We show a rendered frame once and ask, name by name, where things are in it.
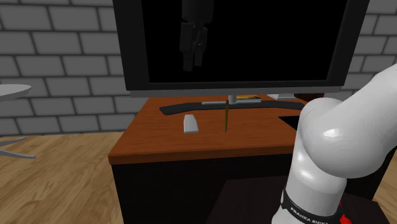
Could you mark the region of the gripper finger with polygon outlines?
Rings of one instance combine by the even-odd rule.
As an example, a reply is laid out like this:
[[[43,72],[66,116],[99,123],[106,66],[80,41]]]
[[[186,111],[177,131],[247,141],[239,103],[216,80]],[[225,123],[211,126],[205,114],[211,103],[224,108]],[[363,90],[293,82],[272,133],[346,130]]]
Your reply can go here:
[[[192,52],[192,33],[194,25],[188,22],[181,23],[181,34],[179,51],[183,54],[183,70],[192,71],[193,52]]]
[[[203,55],[206,49],[207,44],[207,28],[204,27],[197,34],[196,40],[193,42],[193,51],[194,51],[194,66],[201,66]]]

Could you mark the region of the brown desk with black body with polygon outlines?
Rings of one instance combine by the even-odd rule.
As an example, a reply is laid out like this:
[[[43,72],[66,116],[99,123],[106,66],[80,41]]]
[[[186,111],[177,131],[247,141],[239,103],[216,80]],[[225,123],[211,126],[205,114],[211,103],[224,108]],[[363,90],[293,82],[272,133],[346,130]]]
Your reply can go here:
[[[110,151],[124,224],[206,224],[229,180],[288,176],[299,110],[195,111],[199,133],[185,134],[183,114],[150,98]]]

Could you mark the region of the round white table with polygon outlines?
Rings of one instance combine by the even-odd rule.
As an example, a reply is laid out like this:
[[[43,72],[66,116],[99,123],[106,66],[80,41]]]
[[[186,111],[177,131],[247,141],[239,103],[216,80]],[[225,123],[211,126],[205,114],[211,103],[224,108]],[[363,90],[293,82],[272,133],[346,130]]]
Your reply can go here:
[[[19,97],[23,97],[29,93],[31,89],[30,85],[23,84],[0,84],[0,102],[11,101],[17,99]],[[22,137],[15,140],[9,141],[0,141],[0,147],[14,144],[26,140],[26,137]],[[6,151],[0,149],[0,155],[6,157],[14,157],[14,158],[26,158],[26,159],[35,159],[34,155],[24,155],[19,153],[14,153],[12,151]]]

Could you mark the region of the small grey box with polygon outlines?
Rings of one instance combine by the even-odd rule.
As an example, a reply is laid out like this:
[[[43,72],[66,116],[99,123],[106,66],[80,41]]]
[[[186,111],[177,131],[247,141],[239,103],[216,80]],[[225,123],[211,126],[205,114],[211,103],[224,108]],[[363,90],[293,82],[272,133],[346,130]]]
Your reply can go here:
[[[185,115],[183,121],[183,127],[185,134],[199,133],[199,127],[194,115]]]

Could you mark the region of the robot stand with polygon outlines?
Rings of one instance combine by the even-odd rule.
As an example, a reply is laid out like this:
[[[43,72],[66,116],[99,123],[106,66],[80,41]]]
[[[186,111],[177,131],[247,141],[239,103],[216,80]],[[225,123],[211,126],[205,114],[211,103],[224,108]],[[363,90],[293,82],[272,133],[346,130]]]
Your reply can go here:
[[[286,176],[227,181],[206,224],[271,224],[286,182]],[[341,202],[352,224],[390,224],[375,201],[345,193]]]

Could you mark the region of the yellow green book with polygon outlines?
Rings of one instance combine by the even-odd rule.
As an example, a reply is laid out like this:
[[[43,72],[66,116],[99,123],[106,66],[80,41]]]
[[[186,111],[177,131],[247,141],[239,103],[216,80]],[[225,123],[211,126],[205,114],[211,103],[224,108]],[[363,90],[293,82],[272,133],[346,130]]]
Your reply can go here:
[[[238,95],[236,103],[257,103],[261,102],[261,97],[257,95]]]

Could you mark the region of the flat white thing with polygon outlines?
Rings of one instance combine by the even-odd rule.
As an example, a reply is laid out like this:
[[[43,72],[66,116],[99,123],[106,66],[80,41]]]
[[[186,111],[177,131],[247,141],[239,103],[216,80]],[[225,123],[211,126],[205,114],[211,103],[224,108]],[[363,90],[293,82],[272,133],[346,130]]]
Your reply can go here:
[[[277,101],[287,101],[287,100],[296,99],[294,94],[268,94],[267,96]]]

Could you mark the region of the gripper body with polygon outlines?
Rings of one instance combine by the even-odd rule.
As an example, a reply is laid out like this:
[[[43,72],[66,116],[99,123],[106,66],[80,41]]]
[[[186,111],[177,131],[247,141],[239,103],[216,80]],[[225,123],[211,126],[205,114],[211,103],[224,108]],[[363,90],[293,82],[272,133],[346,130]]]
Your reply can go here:
[[[195,25],[212,22],[214,0],[182,0],[181,18]]]

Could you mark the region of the black computer monitor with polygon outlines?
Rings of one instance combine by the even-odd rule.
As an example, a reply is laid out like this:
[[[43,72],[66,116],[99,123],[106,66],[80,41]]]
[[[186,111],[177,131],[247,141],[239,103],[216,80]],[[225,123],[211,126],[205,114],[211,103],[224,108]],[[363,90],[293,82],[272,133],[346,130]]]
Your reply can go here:
[[[214,0],[201,66],[183,70],[182,0],[113,0],[126,89],[136,97],[218,95],[218,102],[162,106],[195,110],[302,109],[268,94],[337,92],[345,83],[370,0]],[[261,102],[236,103],[238,95]]]

